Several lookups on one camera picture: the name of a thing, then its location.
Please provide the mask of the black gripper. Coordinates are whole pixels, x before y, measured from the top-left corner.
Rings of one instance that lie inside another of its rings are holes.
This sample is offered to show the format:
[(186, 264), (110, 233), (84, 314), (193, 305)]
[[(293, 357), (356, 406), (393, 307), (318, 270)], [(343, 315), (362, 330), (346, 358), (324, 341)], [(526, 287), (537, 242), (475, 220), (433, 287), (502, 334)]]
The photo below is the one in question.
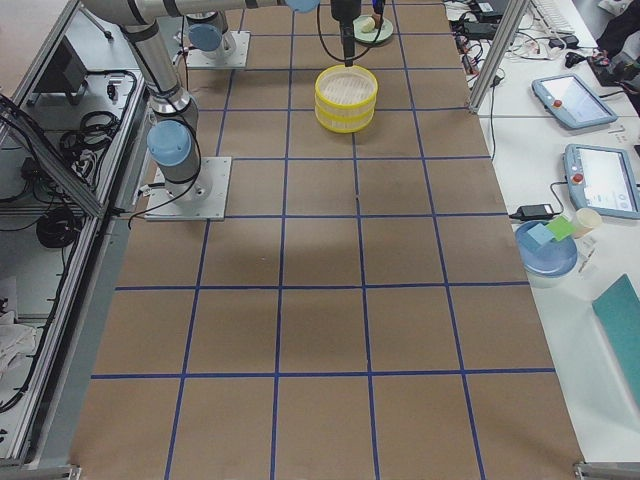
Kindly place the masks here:
[(375, 20), (382, 20), (383, 19), (385, 5), (386, 5), (386, 1), (385, 0), (373, 0), (372, 1), (372, 7), (373, 7), (372, 17)]
[(345, 67), (352, 67), (356, 57), (354, 21), (361, 15), (361, 1), (331, 0), (330, 10), (332, 18), (339, 24)]

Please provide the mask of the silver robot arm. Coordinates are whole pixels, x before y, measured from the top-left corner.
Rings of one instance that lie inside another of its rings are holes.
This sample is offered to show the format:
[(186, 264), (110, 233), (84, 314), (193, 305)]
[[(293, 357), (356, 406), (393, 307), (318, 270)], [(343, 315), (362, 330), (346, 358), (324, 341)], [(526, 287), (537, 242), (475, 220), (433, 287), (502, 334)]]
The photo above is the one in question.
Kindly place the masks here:
[[(374, 13), (367, 17), (361, 16), (360, 1), (330, 1), (332, 18), (339, 24), (340, 39), (343, 48), (343, 56), (337, 57), (331, 54), (326, 47), (320, 26), (320, 2), (319, 1), (286, 1), (285, 4), (292, 10), (300, 13), (310, 12), (316, 8), (316, 27), (318, 36), (327, 55), (345, 65), (351, 65), (355, 60), (367, 53), (357, 55), (355, 44), (357, 42), (372, 45), (386, 40), (383, 33), (385, 1), (373, 1)], [(188, 14), (184, 17), (188, 25), (188, 38), (193, 49), (203, 52), (214, 52), (221, 48), (224, 35), (228, 31), (222, 11), (211, 11), (204, 14)]]
[(86, 1), (98, 18), (118, 26), (143, 73), (151, 108), (162, 120), (183, 120), (197, 127), (197, 108), (164, 46), (157, 20), (163, 17), (211, 16), (227, 10), (286, 6), (308, 13), (318, 1)]

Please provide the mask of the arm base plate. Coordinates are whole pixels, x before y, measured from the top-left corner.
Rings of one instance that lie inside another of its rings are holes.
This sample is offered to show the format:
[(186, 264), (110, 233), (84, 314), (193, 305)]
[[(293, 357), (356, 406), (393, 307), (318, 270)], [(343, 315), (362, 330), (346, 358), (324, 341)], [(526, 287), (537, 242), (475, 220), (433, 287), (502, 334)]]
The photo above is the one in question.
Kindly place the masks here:
[(231, 169), (231, 157), (204, 157), (195, 185), (176, 199), (189, 183), (165, 185), (164, 175), (157, 168), (154, 181), (162, 186), (150, 192), (143, 218), (149, 221), (223, 221)]
[(195, 70), (232, 70), (247, 66), (251, 34), (249, 31), (227, 31), (222, 35), (205, 33), (194, 40), (187, 66)]

